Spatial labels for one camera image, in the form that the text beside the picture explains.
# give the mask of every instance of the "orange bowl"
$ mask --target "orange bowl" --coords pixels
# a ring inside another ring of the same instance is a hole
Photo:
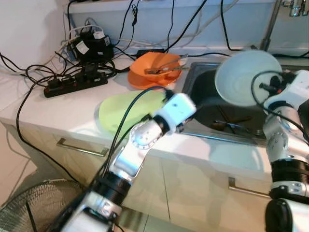
[[[159,68],[161,65],[166,64],[174,59],[179,58],[178,55],[173,54],[165,54],[165,53],[159,53],[159,52],[148,52],[145,55],[138,58],[131,66],[130,69],[132,72],[139,76],[145,77],[149,81],[160,81],[168,76],[169,73],[172,72],[166,71],[159,74],[145,74],[145,69],[150,68]],[[179,61],[173,62],[171,64],[168,64],[164,67],[168,68],[174,68],[179,66]]]

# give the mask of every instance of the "white bowl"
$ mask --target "white bowl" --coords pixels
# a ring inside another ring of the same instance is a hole
[[[251,93],[251,81],[263,71],[282,72],[279,62],[264,51],[245,51],[227,59],[220,65],[215,75],[215,86],[220,96],[228,103],[238,106],[253,106],[256,102]],[[254,92],[260,102],[269,93],[259,88],[260,83],[269,84],[275,73],[259,76],[254,84]]]

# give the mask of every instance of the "orange plate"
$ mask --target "orange plate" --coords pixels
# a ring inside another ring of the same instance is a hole
[[[127,80],[129,83],[138,89],[147,89],[153,86],[168,86],[169,84],[175,82],[182,73],[181,70],[172,71],[163,80],[158,82],[152,82],[147,80],[144,76],[137,75],[133,71],[129,71],[127,75]]]

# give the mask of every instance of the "metal tongs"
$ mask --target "metal tongs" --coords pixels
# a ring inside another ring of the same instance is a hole
[[[183,59],[183,58],[185,58],[187,56],[188,56],[188,54],[182,55],[182,56],[178,57],[177,59],[174,59],[172,61],[169,61],[168,63],[165,63],[165,64],[161,65],[158,68],[144,69],[144,72],[145,72],[145,74],[160,74],[161,72],[166,72],[166,71],[171,71],[171,70],[173,70],[173,71],[174,70],[188,70],[189,68],[188,67],[184,67],[184,65],[180,65],[180,66],[176,66],[176,67],[172,67],[172,68],[169,68],[169,67],[165,67],[164,68],[164,66],[172,64],[174,62],[177,62],[180,59]]]

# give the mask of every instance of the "light green plate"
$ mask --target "light green plate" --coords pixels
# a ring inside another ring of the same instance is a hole
[[[141,91],[131,91],[124,94],[116,94],[103,101],[98,115],[102,127],[112,134],[115,134],[126,109],[140,92]],[[146,114],[152,114],[162,108],[164,105],[162,100],[164,98],[164,93],[158,91],[149,91],[141,96],[126,117],[120,136],[132,125],[139,122]]]

